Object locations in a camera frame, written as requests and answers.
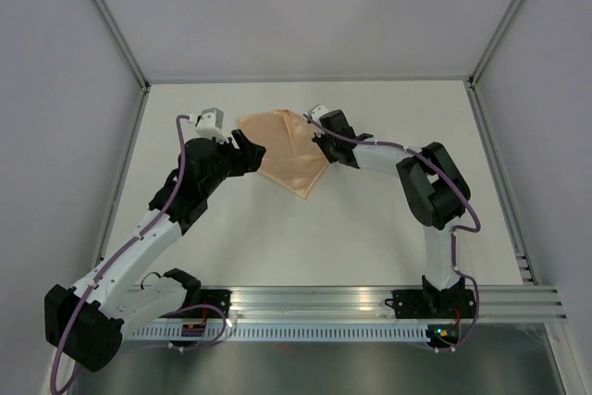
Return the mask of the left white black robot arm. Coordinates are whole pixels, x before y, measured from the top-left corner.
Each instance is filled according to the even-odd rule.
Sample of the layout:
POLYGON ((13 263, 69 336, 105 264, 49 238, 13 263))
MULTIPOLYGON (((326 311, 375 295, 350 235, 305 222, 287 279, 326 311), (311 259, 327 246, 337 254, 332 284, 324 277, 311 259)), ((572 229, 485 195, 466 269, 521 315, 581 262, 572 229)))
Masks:
POLYGON ((265 147, 241 130, 228 138, 200 131, 182 141, 177 167, 124 244, 69 287, 56 284, 46 293, 45 338, 56 354, 97 372, 113 360, 124 339, 156 318, 196 315, 201 282, 178 268, 148 290, 130 294, 130 287, 204 214, 224 180, 256 172, 264 156, 265 147))

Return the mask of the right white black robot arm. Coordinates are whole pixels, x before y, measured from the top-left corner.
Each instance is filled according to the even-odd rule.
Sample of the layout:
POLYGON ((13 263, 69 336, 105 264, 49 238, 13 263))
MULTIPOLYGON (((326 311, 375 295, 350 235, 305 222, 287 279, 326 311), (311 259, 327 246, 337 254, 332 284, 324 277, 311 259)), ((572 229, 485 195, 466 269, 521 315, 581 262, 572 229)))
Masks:
POLYGON ((473 215, 471 192, 443 144, 432 142, 416 150, 395 142, 357 135, 341 110, 322 105, 309 110, 315 126, 313 142, 331 164, 371 170, 397 178, 408 207, 423 226, 426 269, 421 301, 433 316, 450 311, 464 290, 457 266, 455 232, 464 213, 473 215))

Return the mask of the peach cloth napkin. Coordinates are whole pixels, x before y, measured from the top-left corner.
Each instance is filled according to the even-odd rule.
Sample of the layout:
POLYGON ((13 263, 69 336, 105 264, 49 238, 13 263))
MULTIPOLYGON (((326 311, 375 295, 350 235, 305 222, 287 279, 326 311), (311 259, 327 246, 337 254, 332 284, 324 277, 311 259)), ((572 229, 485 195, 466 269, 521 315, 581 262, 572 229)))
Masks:
POLYGON ((237 122, 251 142, 266 148, 258 172, 306 199, 328 166, 306 120, 287 109, 276 109, 239 117, 237 122))

